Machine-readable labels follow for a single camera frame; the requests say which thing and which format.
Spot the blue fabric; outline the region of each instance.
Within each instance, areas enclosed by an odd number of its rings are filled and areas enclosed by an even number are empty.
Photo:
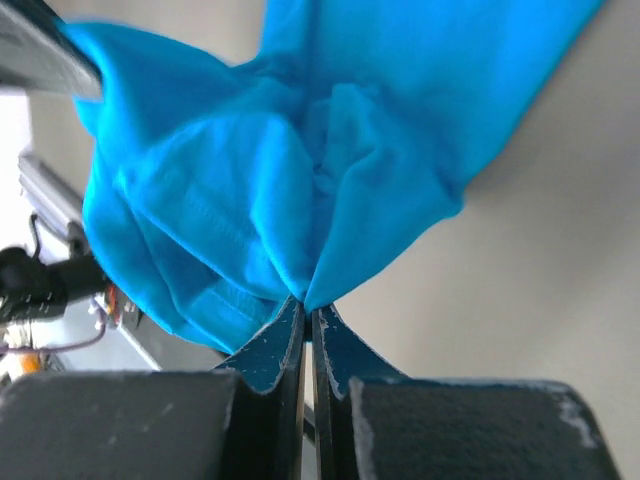
[[[105,271],[163,328],[232,352],[293,293],[329,304],[460,211],[600,0],[272,0],[230,67],[125,26],[63,27]]]

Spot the cloth fold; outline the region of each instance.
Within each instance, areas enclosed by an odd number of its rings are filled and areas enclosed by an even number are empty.
[[[84,204],[107,274],[170,333],[233,352],[463,205],[601,0],[271,0],[257,57],[123,25],[61,29],[99,67]]]

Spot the blue towel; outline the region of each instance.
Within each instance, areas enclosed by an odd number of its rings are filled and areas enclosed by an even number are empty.
[[[230,67],[63,26],[100,68],[87,236],[167,331],[233,352],[292,293],[329,304],[443,218],[601,0],[271,0]]]

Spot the blurred background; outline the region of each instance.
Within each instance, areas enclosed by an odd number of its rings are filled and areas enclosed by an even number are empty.
[[[262,0],[49,3],[67,18],[126,22],[230,63],[255,55],[265,9]],[[628,478],[640,478],[639,20],[639,2],[610,2],[471,185],[463,213],[337,302],[347,324],[410,375],[571,384]],[[82,193],[92,141],[71,101],[0,101],[0,161],[13,168],[31,142]],[[3,227],[3,244],[20,228]]]

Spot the beige tabletop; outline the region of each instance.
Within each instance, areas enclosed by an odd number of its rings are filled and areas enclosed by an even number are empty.
[[[50,3],[238,62],[255,52],[263,14],[260,0]],[[473,183],[464,212],[338,302],[411,375],[570,383],[628,478],[640,478],[639,23],[640,2],[610,1]],[[32,113],[36,149],[84,189],[91,142],[70,104],[34,97]]]

